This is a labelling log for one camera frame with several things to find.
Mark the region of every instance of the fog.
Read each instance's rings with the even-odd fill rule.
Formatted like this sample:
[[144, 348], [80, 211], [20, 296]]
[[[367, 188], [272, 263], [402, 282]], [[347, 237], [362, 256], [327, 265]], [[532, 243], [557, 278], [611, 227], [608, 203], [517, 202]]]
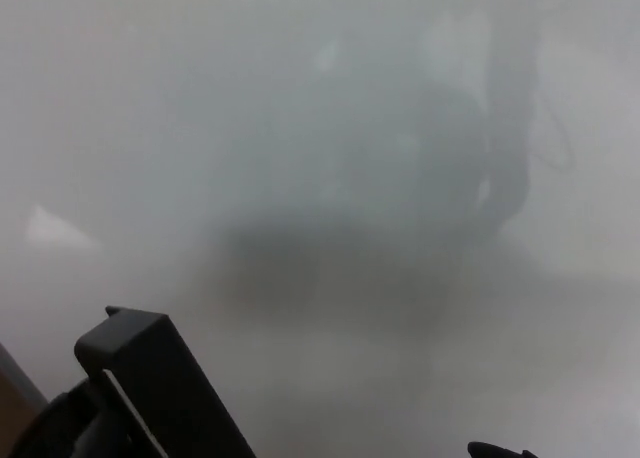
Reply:
[[0, 0], [0, 342], [169, 313], [260, 457], [640, 452], [640, 0]]

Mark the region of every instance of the dark shape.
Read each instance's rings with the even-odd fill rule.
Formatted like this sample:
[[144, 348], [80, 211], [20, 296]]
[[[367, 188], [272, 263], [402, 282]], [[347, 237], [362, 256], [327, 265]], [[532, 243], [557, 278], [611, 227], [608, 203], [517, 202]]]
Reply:
[[107, 312], [75, 346], [89, 378], [52, 401], [9, 458], [254, 458], [167, 315]]
[[469, 451], [471, 458], [536, 458], [534, 454], [526, 450], [520, 454], [499, 446], [476, 441], [469, 443], [467, 451]]

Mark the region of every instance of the light patch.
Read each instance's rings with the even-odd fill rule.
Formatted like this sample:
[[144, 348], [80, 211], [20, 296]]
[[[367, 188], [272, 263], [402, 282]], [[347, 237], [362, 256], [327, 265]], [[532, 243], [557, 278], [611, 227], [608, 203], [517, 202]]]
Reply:
[[98, 251], [101, 248], [100, 243], [40, 205], [35, 205], [31, 211], [25, 241], [35, 247], [59, 247], [81, 251]]
[[316, 69], [321, 73], [329, 73], [335, 68], [339, 53], [340, 42], [338, 40], [333, 40], [325, 45], [314, 59]]
[[459, 20], [444, 15], [422, 39], [427, 76], [469, 93], [485, 110], [491, 32], [484, 13], [473, 13]]

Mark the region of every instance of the black plastic object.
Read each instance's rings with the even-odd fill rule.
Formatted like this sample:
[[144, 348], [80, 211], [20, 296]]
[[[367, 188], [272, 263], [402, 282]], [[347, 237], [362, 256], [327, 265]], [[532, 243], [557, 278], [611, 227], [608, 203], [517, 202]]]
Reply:
[[107, 308], [75, 355], [145, 455], [255, 458], [167, 315]]
[[477, 441], [469, 443], [467, 450], [471, 458], [536, 458], [534, 454], [526, 450], [520, 454], [506, 448]]

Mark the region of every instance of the gray background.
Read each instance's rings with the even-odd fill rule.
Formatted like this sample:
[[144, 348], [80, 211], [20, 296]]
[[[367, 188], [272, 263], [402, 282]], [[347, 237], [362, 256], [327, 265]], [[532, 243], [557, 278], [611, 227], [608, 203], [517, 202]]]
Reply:
[[[52, 398], [104, 306], [168, 312], [265, 458], [637, 456], [639, 18], [0, 0], [0, 341]], [[495, 93], [526, 202], [439, 241]]]

